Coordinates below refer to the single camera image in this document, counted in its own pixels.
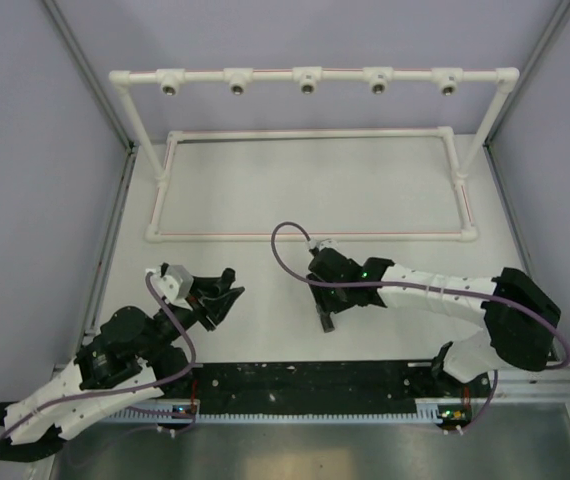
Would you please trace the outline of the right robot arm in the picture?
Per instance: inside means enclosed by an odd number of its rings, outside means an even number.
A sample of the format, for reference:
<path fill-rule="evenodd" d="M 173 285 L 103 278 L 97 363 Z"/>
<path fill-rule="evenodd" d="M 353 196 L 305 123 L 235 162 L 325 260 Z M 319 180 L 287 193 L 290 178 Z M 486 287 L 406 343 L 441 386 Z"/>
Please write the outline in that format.
<path fill-rule="evenodd" d="M 523 271 L 505 267 L 489 278 L 414 270 L 389 259 L 364 264 L 332 247 L 312 250 L 307 280 L 323 321 L 353 307 L 411 308 L 457 318 L 477 327 L 449 340 L 432 360 L 432 384 L 452 396 L 468 382 L 507 366 L 546 369 L 560 308 Z"/>

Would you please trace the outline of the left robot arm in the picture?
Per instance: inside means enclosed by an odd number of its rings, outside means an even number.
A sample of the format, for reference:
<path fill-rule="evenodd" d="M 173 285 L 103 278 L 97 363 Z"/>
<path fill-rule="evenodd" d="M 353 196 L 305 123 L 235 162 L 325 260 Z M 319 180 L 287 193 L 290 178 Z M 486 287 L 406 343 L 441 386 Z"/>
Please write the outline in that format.
<path fill-rule="evenodd" d="M 48 383 L 23 400 L 0 402 L 0 460 L 31 463 L 57 454 L 88 427 L 141 401 L 191 387 L 196 348 L 188 330 L 213 331 L 243 294 L 236 273 L 197 277 L 167 263 L 147 270 L 159 309 L 116 310 Z"/>

